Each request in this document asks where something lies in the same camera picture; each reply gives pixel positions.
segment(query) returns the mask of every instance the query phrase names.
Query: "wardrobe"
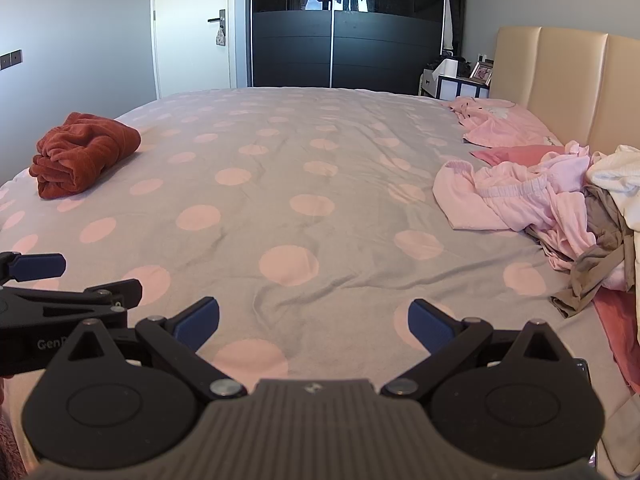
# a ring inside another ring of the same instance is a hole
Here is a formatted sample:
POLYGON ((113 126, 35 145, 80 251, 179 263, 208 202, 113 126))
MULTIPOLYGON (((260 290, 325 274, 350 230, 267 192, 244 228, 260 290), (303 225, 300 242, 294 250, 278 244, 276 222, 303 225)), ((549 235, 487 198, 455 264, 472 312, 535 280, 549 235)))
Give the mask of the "wardrobe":
POLYGON ((442 50, 445 0, 251 0, 254 86, 415 94, 442 50))

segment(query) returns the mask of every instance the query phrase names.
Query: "photo frame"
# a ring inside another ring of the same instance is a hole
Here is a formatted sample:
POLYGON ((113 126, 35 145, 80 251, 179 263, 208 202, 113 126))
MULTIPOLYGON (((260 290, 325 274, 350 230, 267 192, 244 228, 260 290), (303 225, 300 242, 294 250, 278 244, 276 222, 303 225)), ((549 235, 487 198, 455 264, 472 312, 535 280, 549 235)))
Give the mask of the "photo frame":
POLYGON ((471 73, 471 79, 489 86, 489 83, 491 82, 491 74, 493 71, 494 66, 492 63, 478 61, 473 72, 471 73))

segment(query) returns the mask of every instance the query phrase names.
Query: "white door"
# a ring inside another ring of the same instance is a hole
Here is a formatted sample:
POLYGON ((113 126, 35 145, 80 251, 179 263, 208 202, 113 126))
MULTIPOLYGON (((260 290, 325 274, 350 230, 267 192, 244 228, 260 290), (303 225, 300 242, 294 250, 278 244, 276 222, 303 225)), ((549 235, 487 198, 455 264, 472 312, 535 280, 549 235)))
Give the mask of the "white door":
POLYGON ((159 97, 229 88, 228 40, 216 45, 220 9, 228 0, 154 0, 156 78, 159 97))

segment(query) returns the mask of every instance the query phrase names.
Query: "white nightstand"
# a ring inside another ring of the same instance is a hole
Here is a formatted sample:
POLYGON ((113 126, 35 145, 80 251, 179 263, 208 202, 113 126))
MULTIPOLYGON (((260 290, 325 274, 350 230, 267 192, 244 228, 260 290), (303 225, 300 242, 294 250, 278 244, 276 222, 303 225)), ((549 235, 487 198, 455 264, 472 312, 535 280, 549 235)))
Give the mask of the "white nightstand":
POLYGON ((422 92, 445 101, 453 101, 458 96, 489 97, 489 87, 475 79, 441 75, 436 84, 432 81, 431 70, 425 70, 420 79, 422 92))

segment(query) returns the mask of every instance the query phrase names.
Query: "gray bedsheet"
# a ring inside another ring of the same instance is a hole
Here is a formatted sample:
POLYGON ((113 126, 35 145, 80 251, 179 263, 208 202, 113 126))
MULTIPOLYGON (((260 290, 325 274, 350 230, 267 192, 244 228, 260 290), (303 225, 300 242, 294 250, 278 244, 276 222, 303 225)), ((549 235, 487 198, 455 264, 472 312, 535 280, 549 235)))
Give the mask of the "gray bedsheet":
MULTIPOLYGON (((45 202, 24 173, 0 189, 0 250, 68 261, 62 278, 35 286, 137 277, 145 293, 131 322, 214 296, 220 328, 200 354, 249 388, 260 377, 380 386, 428 355, 406 325, 413 298, 497 328, 543 318, 588 360, 608 414, 629 397, 593 308, 564 320, 548 300, 567 277, 530 238, 450 228, 431 192, 435 173, 450 158, 484 162, 439 102, 207 91, 122 121, 142 145, 89 192, 45 202)), ((11 381, 16 428, 36 377, 11 381)))

